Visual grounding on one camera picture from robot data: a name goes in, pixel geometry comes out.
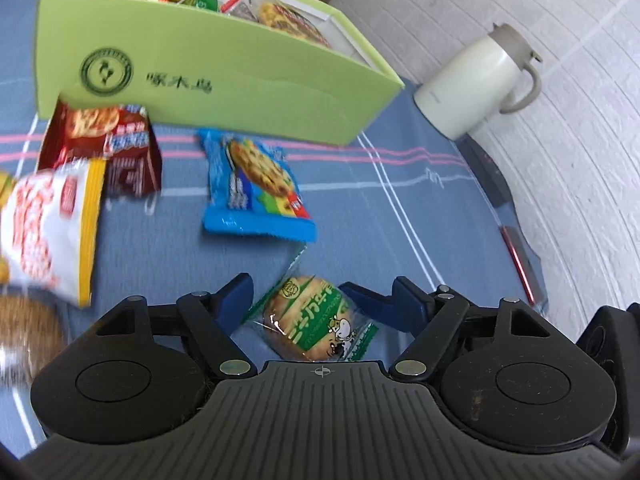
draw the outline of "snack box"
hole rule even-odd
[[[277,1],[312,22],[331,49],[167,2],[39,0],[38,114],[50,118],[59,95],[75,108],[135,102],[159,123],[346,144],[402,81],[339,10]]]

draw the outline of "dark red snack wrapper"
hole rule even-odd
[[[58,100],[44,134],[38,169],[78,158],[105,158],[106,192],[143,196],[161,189],[162,156],[142,106],[76,110]]]

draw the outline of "yellow package edge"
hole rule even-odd
[[[84,203],[80,226],[80,258],[78,280],[78,305],[88,306],[91,301],[91,275],[94,270],[95,239],[98,233],[100,199],[104,185],[107,161],[94,158],[84,186]]]

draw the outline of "blue snack package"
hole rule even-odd
[[[211,204],[202,223],[212,233],[316,241],[282,148],[213,129],[198,131],[209,160]]]

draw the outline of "jug lid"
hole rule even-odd
[[[494,23],[494,30],[489,33],[489,37],[500,45],[520,70],[524,68],[524,64],[530,61],[531,58],[542,62],[542,58],[532,49],[527,40],[507,23],[502,25]]]

